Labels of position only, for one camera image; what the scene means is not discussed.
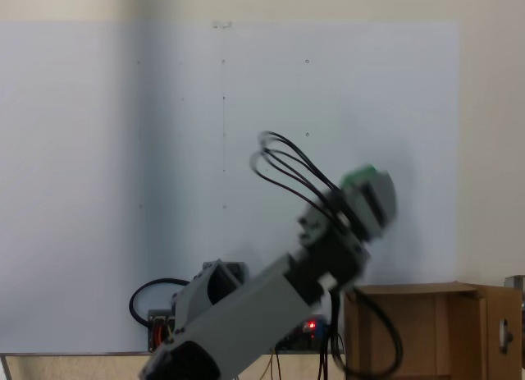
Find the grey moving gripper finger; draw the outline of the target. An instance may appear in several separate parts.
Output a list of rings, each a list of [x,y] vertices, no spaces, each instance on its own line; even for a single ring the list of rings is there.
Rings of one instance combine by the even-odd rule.
[[[369,242],[382,234],[386,225],[385,193],[385,180],[345,181],[345,200],[360,240]]]

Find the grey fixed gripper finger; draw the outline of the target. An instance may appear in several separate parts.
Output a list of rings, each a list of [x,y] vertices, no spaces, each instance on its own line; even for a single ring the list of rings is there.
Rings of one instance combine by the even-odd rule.
[[[395,185],[388,172],[377,172],[370,180],[373,209],[382,228],[386,228],[397,214]]]

